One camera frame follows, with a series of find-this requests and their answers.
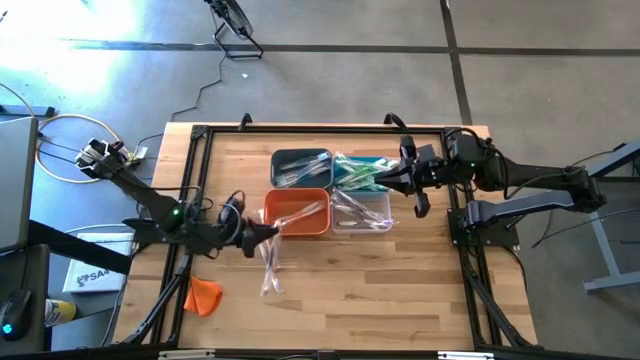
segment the black cable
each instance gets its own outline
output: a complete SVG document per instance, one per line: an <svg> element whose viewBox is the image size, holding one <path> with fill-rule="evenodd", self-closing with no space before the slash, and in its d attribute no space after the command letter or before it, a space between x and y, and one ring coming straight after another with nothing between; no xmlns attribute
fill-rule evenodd
<svg viewBox="0 0 640 360"><path fill-rule="evenodd" d="M213 24L215 26L215 29L213 29L213 31L216 31L218 29L218 21L216 20L216 16L215 16L215 13L213 11L213 7L210 8L210 11L211 11L211 17L213 18ZM207 84L207 85L201 87L200 90L198 90L198 97L196 98L196 101L193 103L193 106L190 107L190 108L178 110L178 111L172 113L171 114L171 119L169 120L170 122L173 122L175 120L176 115L179 115L179 114L191 111L191 110L196 110L198 108L198 104L200 103L200 98L202 97L202 91L222 82L222 63L226 59L227 59L227 54L225 53L222 56L222 59L220 60L220 62L218 63L218 79L216 81L210 83L210 84Z"/></svg>
<svg viewBox="0 0 640 360"><path fill-rule="evenodd" d="M79 153L79 152L80 152L80 150L78 150L78 149L74 149L74 148L70 148L70 147L68 147L68 146L64 146L64 145L56 144L56 143L54 143L54 142L52 142L52 141L50 141L50 140L44 139L44 138L39 138L38 140L40 140L40 141L42 141L42 142L46 142L47 144L51 144L51 145L53 145L53 146L57 146L57 147L59 147L59 148L61 148L61 149L66 149L66 150L69 150L69 151L73 151L73 152L75 152L75 153Z"/></svg>
<svg viewBox="0 0 640 360"><path fill-rule="evenodd" d="M571 173L562 173L562 174L547 174L547 175L540 175L538 177L534 177L533 179L529 179L527 181L525 181L524 183L522 183L521 185L519 185L515 190L513 190L511 192L511 194L508 194L505 196L505 200L509 200L511 198L513 198L513 196L515 194L517 194L518 192L520 192L520 190L524 189L526 186L531 185L535 182L538 182L540 180L544 180L544 179L550 179L550 178L554 178L554 177L562 177L562 176L569 176L569 175L574 175L576 174L578 171L581 171L582 168L577 169Z"/></svg>
<svg viewBox="0 0 640 360"><path fill-rule="evenodd" d="M585 158L582 158L582 159L580 159L580 160L578 160L578 161L574 162L573 164L569 165L569 167L571 167L571 166L576 166L576 165L580 164L580 163L581 163L581 162L583 162L583 161L591 160L591 159L593 159L593 158L595 158L595 157L597 157L597 156L601 156L601 155L605 155L605 154L610 154L610 153L612 153L612 152L613 152L613 150L608 150L608 151L601 151L601 152L596 153L596 154L593 154L593 155L589 155L589 156L587 156L587 157L585 157ZM549 210L549 216L548 216L548 218L547 218L547 227L545 228L544 232L542 233L542 236L540 236L540 239L542 239L542 238L544 238L545 236L547 236L547 234L549 233L549 230L551 230L551 223L552 223L552 220L553 220L553 214L554 214L554 211L555 211L555 209L551 209L551 210Z"/></svg>
<svg viewBox="0 0 640 360"><path fill-rule="evenodd" d="M160 133L160 134L155 134L155 135L151 135L151 136L147 136L145 138L142 138L142 140L138 141L138 145L136 145L136 148L140 147L140 145L142 145L143 142L153 139L153 138L157 138L164 135L164 133Z"/></svg>
<svg viewBox="0 0 640 360"><path fill-rule="evenodd" d="M240 224L242 223L242 216L240 215L240 211L238 211L238 209L230 204L222 204L222 207L228 207L231 210L233 210L236 213L237 216L237 224L236 224L236 229L233 232L233 235L231 235L227 240L224 241L225 245L229 245L233 242L233 239L236 238L236 236L238 236L238 233L240 232Z"/></svg>
<svg viewBox="0 0 640 360"><path fill-rule="evenodd" d="M107 343L107 339L109 338L109 334L111 333L111 329L113 328L113 322L116 318L116 314L118 313L118 307L120 305L120 299L122 298L122 294L124 294L124 288L127 285L127 276L125 276L122 281L122 286L120 287L120 291L118 292L118 296L116 296L116 301L113 304L113 311L111 312L111 317L109 318L109 324L107 325L107 330L104 333L104 337L100 342L100 347L104 347Z"/></svg>
<svg viewBox="0 0 640 360"><path fill-rule="evenodd" d="M227 202L229 202L229 200L231 200L232 198L234 198L238 194L242 194L242 200L240 200L240 201L242 201L244 203L244 200L247 198L247 195L242 190L236 190L233 193L231 193L231 196L229 196L229 199L227 199Z"/></svg>
<svg viewBox="0 0 640 360"><path fill-rule="evenodd" d="M447 141L448 138L451 137L451 135L459 133L459 132L468 132L469 134L471 134L476 139L476 143L478 144L478 147L481 147L481 148L485 148L486 147L486 145L484 145L482 143L482 139L480 139L480 136L478 136L478 133L476 133L472 129L465 128L465 127L455 128L455 129L449 131L448 133L446 133L444 135L445 142Z"/></svg>
<svg viewBox="0 0 640 360"><path fill-rule="evenodd" d="M27 279L27 271L29 271L29 254L27 254L27 249L23 250L24 252L24 268L22 269L22 279L20 280L20 289L24 290L25 280Z"/></svg>
<svg viewBox="0 0 640 360"><path fill-rule="evenodd" d="M502 192L502 197L507 199L507 190L509 189L509 171L507 170L507 158L504 157L502 151L496 149L493 150L500 156L500 162L502 163L502 177L504 179L504 190Z"/></svg>
<svg viewBox="0 0 640 360"><path fill-rule="evenodd" d="M71 161L71 160L69 160L69 159L65 159L65 158L60 157L60 156L58 156L58 155L49 154L48 152L43 151L43 150L40 150L40 149L37 149L37 150L38 150L38 152L39 152L39 153L44 154L44 155L47 155L47 156L51 156L52 158L56 158L56 159L58 159L58 160L66 161L66 162L71 163L71 164L73 164L73 165L75 165L75 164L76 164L76 162L75 162L75 161Z"/></svg>
<svg viewBox="0 0 640 360"><path fill-rule="evenodd" d="M518 265L520 265L520 271L522 272L522 281L524 282L524 291L529 292L529 289L527 287L527 273L524 271L524 265L522 265L522 260L520 260L520 257L518 256L518 254L516 254L516 252L513 251L512 248L505 246L504 249L507 250L507 252L509 252L509 254L511 254L511 256L513 256L513 258L516 259L516 261L518 262Z"/></svg>
<svg viewBox="0 0 640 360"><path fill-rule="evenodd" d="M207 197L206 197L206 198L204 198L204 199L202 199L202 200L209 200L209 201L211 202L211 206L202 207L202 210L204 210L204 211L208 211L208 210L213 209L213 205L214 205L213 200L211 200L210 198L207 198Z"/></svg>
<svg viewBox="0 0 640 360"><path fill-rule="evenodd" d="M531 245L531 248L533 249L533 248L537 247L538 245L540 245L540 243L541 243L542 241L544 241L544 240L546 240L546 239L548 239L548 238L550 238L550 237L556 236L556 235L558 235L558 234L562 234L562 233L563 233L563 232L565 232L565 231L573 230L573 229L575 229L575 228L577 228L577 227L580 227L580 226L582 226L582 225L586 225L586 224L592 223L592 222L594 222L594 221L596 221L596 220L602 220L602 219L608 218L608 217L610 217L610 216L621 215L621 214L627 214L627 213L631 213L631 212L640 212L640 208L637 208L637 209L627 209L627 210L615 211L615 212L612 212L612 213L609 213L609 214L606 214L606 215L599 216L599 217L597 217L597 218L595 218L595 219L591 219L591 220L589 220L589 221L581 222L581 223L579 223L579 224L576 224L576 225L573 225L573 226L569 226L569 227L564 228L564 229L562 229L562 230L558 230L558 231L556 231L556 232L554 232L554 233L551 233L551 234L549 234L549 235L547 235L547 236L544 236L544 237L540 238L540 240L536 241L533 245Z"/></svg>
<svg viewBox="0 0 640 360"><path fill-rule="evenodd" d="M300 358L315 359L316 355L314 355L314 354L309 354L309 355L297 354L297 355L289 355L289 356L277 358L276 360L288 360L288 359L300 359Z"/></svg>
<svg viewBox="0 0 640 360"><path fill-rule="evenodd" d="M476 186L476 187L475 187L475 189L474 189L474 188L473 188L473 185L471 185L471 184L474 184L474 183L473 183L472 181L470 181L470 182L469 182L469 187L471 188L471 192L472 192L472 193L474 193L474 192L478 191L478 187ZM460 187L458 186L458 184L455 184L455 186L456 186L456 189L458 189L458 190L462 191L463 193L464 193L465 191L467 191L466 189L462 189L462 188L460 188Z"/></svg>

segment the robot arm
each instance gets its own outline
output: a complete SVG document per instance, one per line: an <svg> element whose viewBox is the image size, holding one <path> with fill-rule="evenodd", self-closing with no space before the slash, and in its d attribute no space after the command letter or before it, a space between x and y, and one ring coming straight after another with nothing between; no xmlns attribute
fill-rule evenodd
<svg viewBox="0 0 640 360"><path fill-rule="evenodd" d="M439 188L473 181L483 191L505 190L510 186L554 190L501 203L471 201L461 224L465 228L554 208L588 213L606 203L595 179L584 168L516 164L505 158L491 139L481 139L472 130L462 131L472 135L461 134L457 129L445 136L448 149L445 158L436 156L431 145L416 148L411 136L403 136L399 164L381 174L376 183L407 196L416 195L417 217L426 216L430 207L423 192L425 187Z"/></svg>
<svg viewBox="0 0 640 360"><path fill-rule="evenodd" d="M183 244L196 255L207 255L214 249L219 251L225 246L235 245L251 258L259 243L277 234L275 227L242 218L244 199L235 196L227 201L228 206L220 212L217 224L202 221L202 211L196 205L200 202L176 201L158 194L155 188L138 179L125 166L126 156L119 151L122 147L122 142L110 144L91 139L75 160L76 166L89 177L110 180L149 210L151 219L123 221L136 230L136 241ZM200 189L197 191L196 199L202 199Z"/></svg>

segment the gray floor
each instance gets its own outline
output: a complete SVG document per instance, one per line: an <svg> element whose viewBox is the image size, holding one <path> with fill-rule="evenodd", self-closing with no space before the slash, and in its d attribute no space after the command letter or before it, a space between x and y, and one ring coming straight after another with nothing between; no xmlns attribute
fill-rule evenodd
<svg viewBox="0 0 640 360"><path fill-rule="evenodd" d="M461 46L640 45L636 21L640 3L633 0L449 2ZM210 43L213 25L202 1L85 0L35 8L27 5L29 1L18 3L0 24L0 46L13 50L11 56L0 58L0 81L32 104L104 120L126 143L162 132L171 114L192 106L198 89L217 76L218 52L69 50L64 43L51 41L71 37ZM447 43L437 0L241 0L240 4L252 20L256 38L266 44ZM51 18L60 20L60 25L46 26ZM16 33L38 40L48 53L25 45L26 41L11 41L10 35ZM514 161L558 166L639 137L639 60L461 57L474 124L489 125L496 144ZM250 112L261 122L379 123L393 111L408 123L460 123L447 55L267 53L263 61L226 61L222 77L223 83L202 92L198 109L175 121L238 121ZM0 93L0 103L4 102L13 100ZM76 148L89 137L107 136L75 120L54 123L45 132ZM157 142L149 145L156 151ZM45 161L56 173L82 178L69 164ZM152 170L153 164L145 164L140 173L148 176ZM607 189L614 199L620 199L616 194L622 190L637 193L636 188ZM69 229L134 215L134 202L108 183L65 184L36 170L33 219ZM556 350L638 357L640 286L586 295L582 281L606 275L591 228L529 249L546 218L547 214L531 216L518 227L539 342ZM584 219L557 212L553 229ZM611 238L632 241L633 229L625 233L616 229L637 220L633 215L607 220ZM621 268L640 270L640 246L612 241L612 247ZM66 260L52 259L51 270L52 276L64 276ZM107 320L102 314L56 328L54 348L97 345Z"/></svg>

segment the desk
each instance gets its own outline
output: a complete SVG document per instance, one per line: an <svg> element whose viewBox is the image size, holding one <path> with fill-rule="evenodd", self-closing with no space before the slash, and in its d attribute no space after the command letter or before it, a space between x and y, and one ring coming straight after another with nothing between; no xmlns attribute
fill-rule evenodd
<svg viewBox="0 0 640 360"><path fill-rule="evenodd" d="M193 125L167 124L153 186L181 183ZM473 128L480 136L488 136L487 127ZM417 146L434 144L442 156L438 136L414 139ZM216 134L205 194L221 204L234 190L242 189L249 213L262 208L265 194L272 189L270 157L278 149L321 147L334 154L397 158L398 146L399 136L390 134ZM202 147L194 174L199 172ZM390 194L392 216L399 223L384 235L328 232L318 238L287 238L278 272L285 290L281 296L260 298L264 264L259 256L245 259L240 250L227 248L215 261L195 257L191 274L221 284L224 295L207 318L185 313L179 346L472 349L458 252L448 235L448 191L426 190L431 211L425 219L415 218L413 199ZM478 192L476 198L497 201L500 194ZM209 220L215 215L211 212ZM486 252L494 298L521 334L535 343L518 264L504 249L487 248ZM114 340L134 330L156 301L166 253L167 246L152 245L134 259ZM487 325L486 313L479 307L480 320ZM173 308L170 303L165 324L170 323ZM483 332L488 339L488 326Z"/></svg>

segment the metal desk leg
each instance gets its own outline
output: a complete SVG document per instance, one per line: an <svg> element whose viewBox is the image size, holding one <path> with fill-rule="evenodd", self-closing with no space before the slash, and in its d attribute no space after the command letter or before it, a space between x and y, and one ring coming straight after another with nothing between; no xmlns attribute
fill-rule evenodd
<svg viewBox="0 0 640 360"><path fill-rule="evenodd" d="M640 271L586 281L584 282L584 289L587 293L591 293L600 289L610 289L633 284L640 284Z"/></svg>
<svg viewBox="0 0 640 360"><path fill-rule="evenodd" d="M594 211L589 214L589 218L597 219L598 212ZM609 270L609 276L595 279L592 281L585 281L583 283L584 290L589 294L596 290L600 289L608 289L625 285L632 284L640 284L640 272L632 272L627 274L620 274L620 269L618 269L618 264L616 263L616 259L613 256L613 252L611 252L611 247L609 246L609 239L607 238L607 234L604 231L604 227L602 226L602 222L600 220L596 220L591 223L593 225L593 231L596 234L596 239L598 239L598 245L600 246L600 251L602 251L602 256L604 257L604 262L607 264L607 269Z"/></svg>

